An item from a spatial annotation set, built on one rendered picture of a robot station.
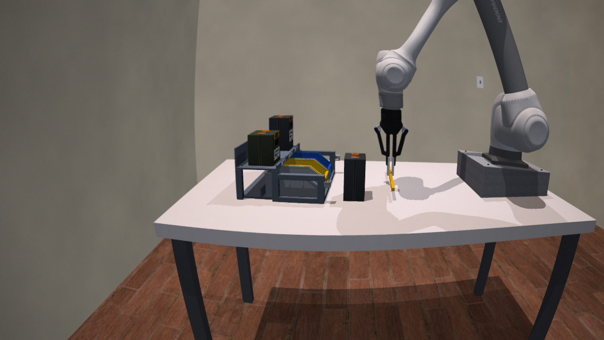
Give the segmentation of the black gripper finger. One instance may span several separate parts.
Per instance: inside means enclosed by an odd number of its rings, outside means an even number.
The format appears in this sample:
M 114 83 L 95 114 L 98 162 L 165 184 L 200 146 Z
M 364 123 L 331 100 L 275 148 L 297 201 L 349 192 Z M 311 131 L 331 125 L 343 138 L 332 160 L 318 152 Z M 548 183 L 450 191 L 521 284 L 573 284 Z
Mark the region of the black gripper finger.
M 406 129 L 404 126 L 402 127 L 402 136 L 401 136 L 401 141 L 399 143 L 399 147 L 398 147 L 398 151 L 396 151 L 396 138 L 397 138 L 397 126 L 394 125 L 394 137 L 393 137 L 393 153 L 392 153 L 392 157 L 391 157 L 391 174 L 392 176 L 394 176 L 394 166 L 395 166 L 395 157 L 401 155 L 402 152 L 402 147 L 405 141 L 405 136 L 408 133 L 408 129 Z
M 375 127 L 375 132 L 379 138 L 380 151 L 386 156 L 387 176 L 390 176 L 390 125 L 386 126 L 386 152 L 384 151 L 382 138 L 380 137 L 380 125 Z

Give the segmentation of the blue bin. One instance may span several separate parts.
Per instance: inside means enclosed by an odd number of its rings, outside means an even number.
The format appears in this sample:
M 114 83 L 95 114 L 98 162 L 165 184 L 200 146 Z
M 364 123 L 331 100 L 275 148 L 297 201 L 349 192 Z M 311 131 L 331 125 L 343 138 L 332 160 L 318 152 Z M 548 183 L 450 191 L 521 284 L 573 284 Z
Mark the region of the blue bin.
M 293 159 L 315 159 L 316 161 L 318 161 L 320 164 L 322 164 L 326 169 L 328 169 L 330 171 L 329 172 L 329 177 L 331 176 L 331 173 L 332 173 L 332 163 L 330 163 L 330 161 L 328 161 L 320 153 L 295 152 L 295 153 L 293 153 L 293 155 L 290 158 L 293 158 Z

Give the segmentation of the yellow open bin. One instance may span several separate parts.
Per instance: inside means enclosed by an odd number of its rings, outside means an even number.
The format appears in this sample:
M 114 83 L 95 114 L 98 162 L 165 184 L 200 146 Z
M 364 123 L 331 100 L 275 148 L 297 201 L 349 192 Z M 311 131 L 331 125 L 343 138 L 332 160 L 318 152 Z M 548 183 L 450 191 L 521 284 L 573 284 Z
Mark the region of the yellow open bin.
M 293 159 L 289 158 L 283 166 L 310 166 L 315 172 L 319 174 L 325 174 L 326 182 L 329 181 L 329 170 L 326 169 L 322 164 L 320 164 L 315 159 Z

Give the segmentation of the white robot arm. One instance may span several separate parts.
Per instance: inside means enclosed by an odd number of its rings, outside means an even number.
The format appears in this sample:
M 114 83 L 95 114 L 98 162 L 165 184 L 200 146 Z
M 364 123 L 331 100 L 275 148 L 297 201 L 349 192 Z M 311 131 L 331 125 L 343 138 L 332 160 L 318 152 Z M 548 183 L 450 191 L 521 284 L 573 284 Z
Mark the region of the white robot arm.
M 416 59 L 440 19 L 458 0 L 432 0 L 420 22 L 397 50 L 380 51 L 376 84 L 383 109 L 403 108 L 403 90 L 416 73 Z M 497 95 L 491 115 L 490 148 L 482 153 L 492 164 L 529 168 L 522 152 L 541 149 L 549 124 L 526 75 L 501 0 L 474 0 L 500 73 L 504 93 Z M 381 61 L 381 62 L 380 62 Z M 517 150 L 516 150 L 517 149 Z

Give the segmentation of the grey open bin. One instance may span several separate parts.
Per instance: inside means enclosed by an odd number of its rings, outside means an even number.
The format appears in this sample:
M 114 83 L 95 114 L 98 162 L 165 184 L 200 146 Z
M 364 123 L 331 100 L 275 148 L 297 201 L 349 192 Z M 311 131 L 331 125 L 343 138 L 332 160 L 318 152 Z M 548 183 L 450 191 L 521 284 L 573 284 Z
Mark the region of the grey open bin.
M 280 173 L 319 174 L 310 166 L 281 166 Z M 265 172 L 266 196 L 272 196 L 271 170 Z M 318 181 L 280 180 L 282 196 L 317 196 Z

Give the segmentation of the grey metal shelf rack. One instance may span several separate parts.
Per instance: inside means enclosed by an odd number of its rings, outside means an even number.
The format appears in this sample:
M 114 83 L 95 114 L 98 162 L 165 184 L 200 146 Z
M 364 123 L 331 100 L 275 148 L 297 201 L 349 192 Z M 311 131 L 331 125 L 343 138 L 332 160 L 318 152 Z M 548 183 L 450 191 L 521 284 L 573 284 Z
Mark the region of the grey metal shelf rack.
M 332 163 L 332 173 L 329 181 L 325 182 L 325 174 L 280 173 L 279 168 L 281 168 L 295 152 L 320 153 L 323 156 L 329 156 L 329 161 Z M 271 199 L 273 202 L 324 204 L 329 188 L 331 187 L 331 180 L 334 178 L 335 161 L 340 161 L 340 155 L 335 155 L 335 151 L 303 150 L 300 149 L 300 144 L 297 144 L 293 145 L 289 151 L 280 151 L 280 160 L 274 164 L 274 166 L 250 166 L 248 165 L 248 141 L 245 141 L 235 148 L 236 197 L 239 200 L 243 200 L 244 198 L 255 198 Z M 265 171 L 244 190 L 243 170 Z M 268 170 L 271 170 L 272 196 L 266 196 L 265 172 Z M 317 196 L 280 195 L 280 180 L 318 181 Z

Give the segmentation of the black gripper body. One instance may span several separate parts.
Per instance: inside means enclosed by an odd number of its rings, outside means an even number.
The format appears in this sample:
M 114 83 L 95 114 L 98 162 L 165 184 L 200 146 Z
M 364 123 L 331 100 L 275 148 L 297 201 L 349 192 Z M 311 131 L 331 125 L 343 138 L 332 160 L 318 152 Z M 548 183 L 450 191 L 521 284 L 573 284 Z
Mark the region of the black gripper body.
M 381 115 L 380 127 L 382 127 L 382 129 L 384 130 L 385 133 L 386 133 L 387 125 L 390 125 L 390 134 L 394 135 L 394 125 L 397 126 L 397 134 L 399 133 L 399 131 L 401 131 L 401 129 L 403 127 L 401 109 L 387 110 L 387 109 L 382 108 L 382 109 L 380 109 L 380 115 Z

